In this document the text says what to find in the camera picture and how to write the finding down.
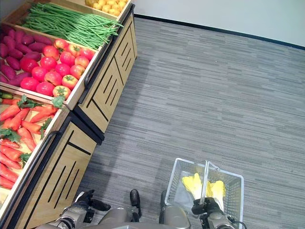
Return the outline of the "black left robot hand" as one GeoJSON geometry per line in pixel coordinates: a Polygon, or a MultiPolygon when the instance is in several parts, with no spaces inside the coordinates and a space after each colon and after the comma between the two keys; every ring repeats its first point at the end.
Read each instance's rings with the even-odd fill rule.
{"type": "Polygon", "coordinates": [[[91,189],[89,191],[81,192],[76,200],[75,204],[84,205],[86,207],[92,207],[99,211],[108,211],[111,209],[111,206],[109,204],[106,204],[100,200],[93,198],[94,189],[91,189]]]}

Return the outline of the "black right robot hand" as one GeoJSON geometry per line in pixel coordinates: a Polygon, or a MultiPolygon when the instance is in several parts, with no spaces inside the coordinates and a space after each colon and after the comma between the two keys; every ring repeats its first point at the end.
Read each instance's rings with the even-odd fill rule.
{"type": "Polygon", "coordinates": [[[219,205],[216,203],[214,198],[205,198],[204,201],[196,199],[193,201],[192,213],[194,215],[207,214],[220,210],[219,205]]]}

